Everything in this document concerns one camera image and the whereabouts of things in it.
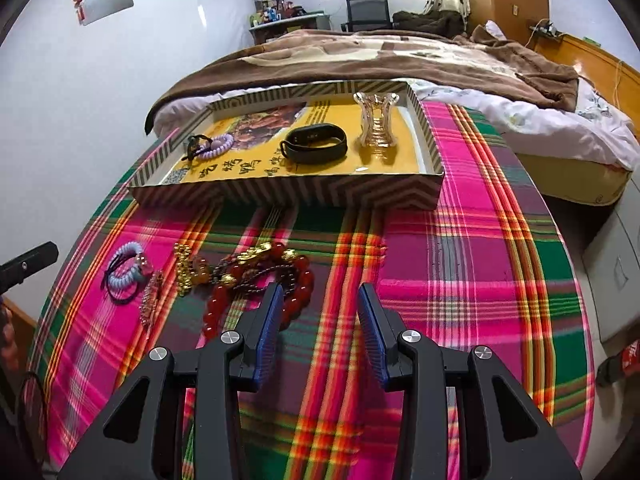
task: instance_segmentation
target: bottle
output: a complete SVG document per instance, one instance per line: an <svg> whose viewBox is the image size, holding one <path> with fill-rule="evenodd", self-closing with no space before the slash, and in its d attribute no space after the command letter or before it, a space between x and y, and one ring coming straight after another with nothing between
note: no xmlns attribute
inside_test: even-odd
<svg viewBox="0 0 640 480"><path fill-rule="evenodd" d="M622 378L640 372L640 339L637 339L622 352L609 357L598 367L596 383L609 386Z"/></svg>

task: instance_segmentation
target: cabinet handle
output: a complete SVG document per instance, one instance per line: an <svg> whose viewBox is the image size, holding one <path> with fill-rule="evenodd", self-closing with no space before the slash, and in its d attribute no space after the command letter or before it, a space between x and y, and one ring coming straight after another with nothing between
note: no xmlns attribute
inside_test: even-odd
<svg viewBox="0 0 640 480"><path fill-rule="evenodd" d="M616 282L619 292L625 288L626 282L629 281L628 276L625 274L625 269L622 267L620 256L616 258L616 265L613 267L613 281Z"/></svg>

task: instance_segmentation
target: triangular cutout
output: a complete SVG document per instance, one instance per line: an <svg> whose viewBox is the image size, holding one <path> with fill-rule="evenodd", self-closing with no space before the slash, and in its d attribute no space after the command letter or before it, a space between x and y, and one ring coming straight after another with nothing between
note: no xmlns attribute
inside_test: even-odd
<svg viewBox="0 0 640 480"><path fill-rule="evenodd" d="M130 390L104 425L104 436L133 444L138 440L142 411L145 407L146 393L149 390L149 379L142 378Z"/></svg>
<svg viewBox="0 0 640 480"><path fill-rule="evenodd" d="M494 384L495 399L498 402L504 439L507 442L516 442L523 438L536 436L538 427L531 420L510 387L498 376L492 379L492 383Z"/></svg>

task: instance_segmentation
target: black smart band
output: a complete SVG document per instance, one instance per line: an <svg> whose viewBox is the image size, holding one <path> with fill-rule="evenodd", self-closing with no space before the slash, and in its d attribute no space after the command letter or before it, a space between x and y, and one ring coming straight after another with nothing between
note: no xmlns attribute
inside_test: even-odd
<svg viewBox="0 0 640 480"><path fill-rule="evenodd" d="M337 144L314 148L319 140L336 139ZM280 143L280 151L297 164L325 164L343 158L347 153L347 135L335 124L321 123L291 130Z"/></svg>

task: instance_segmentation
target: headboard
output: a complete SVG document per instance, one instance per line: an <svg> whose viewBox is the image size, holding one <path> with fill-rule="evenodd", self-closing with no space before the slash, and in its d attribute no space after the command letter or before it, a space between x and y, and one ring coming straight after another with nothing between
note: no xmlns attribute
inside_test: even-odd
<svg viewBox="0 0 640 480"><path fill-rule="evenodd" d="M609 52L568 34L559 42L538 38L535 51L556 63L573 66L593 82L609 103L631 118L640 140L640 73Z"/></svg>

